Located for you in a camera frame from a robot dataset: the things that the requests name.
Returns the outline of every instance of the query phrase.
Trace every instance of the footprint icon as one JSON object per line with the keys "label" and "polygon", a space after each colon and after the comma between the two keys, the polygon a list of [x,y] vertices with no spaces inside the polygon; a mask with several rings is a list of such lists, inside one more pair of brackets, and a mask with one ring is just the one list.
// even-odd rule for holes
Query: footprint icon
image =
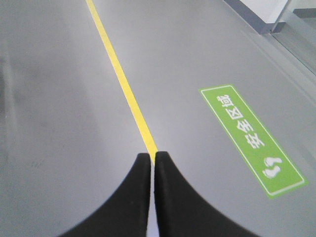
{"label": "footprint icon", "polygon": [[273,157],[266,157],[265,160],[266,167],[274,166],[275,163],[282,163],[281,158],[273,158]]}
{"label": "footprint icon", "polygon": [[273,168],[273,169],[265,169],[262,172],[264,173],[264,175],[269,178],[272,179],[274,177],[276,177],[276,175],[281,171],[281,168],[278,167],[277,165]]}

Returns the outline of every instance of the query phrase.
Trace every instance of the yellow floor stripe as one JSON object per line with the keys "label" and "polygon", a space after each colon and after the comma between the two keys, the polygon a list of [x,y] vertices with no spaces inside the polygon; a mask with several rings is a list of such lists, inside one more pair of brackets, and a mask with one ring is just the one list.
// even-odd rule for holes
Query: yellow floor stripe
{"label": "yellow floor stripe", "polygon": [[125,97],[127,99],[127,102],[130,106],[130,109],[133,113],[133,116],[135,118],[135,121],[137,123],[138,129],[143,137],[143,140],[145,142],[145,145],[147,147],[147,150],[151,156],[151,159],[153,163],[155,163],[155,155],[158,151],[157,146],[155,144],[154,138],[152,134],[150,133],[150,130],[146,124],[146,121],[144,119],[144,116],[137,104],[137,101],[135,99],[134,93],[127,81],[127,78],[125,76],[125,73],[122,69],[122,66],[119,63],[119,59],[114,51],[114,48],[110,42],[110,39],[108,37],[108,34],[106,33],[104,26],[102,24],[102,21],[100,19],[100,16],[95,8],[95,5],[93,3],[93,0],[86,0],[88,7],[90,9],[91,15],[93,17],[94,23],[98,29],[98,32],[100,34],[100,37],[102,39],[102,42],[105,46],[105,49],[109,55],[109,58],[111,60],[111,63],[114,67],[115,73],[118,77],[119,83],[122,87],[122,90],[125,94]]}

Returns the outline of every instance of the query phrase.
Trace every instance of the green sign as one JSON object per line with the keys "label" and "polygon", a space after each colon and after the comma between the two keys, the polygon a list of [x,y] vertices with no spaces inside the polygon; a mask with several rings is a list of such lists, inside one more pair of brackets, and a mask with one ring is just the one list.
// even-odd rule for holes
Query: green sign
{"label": "green sign", "polygon": [[200,91],[268,197],[308,183],[232,85]]}

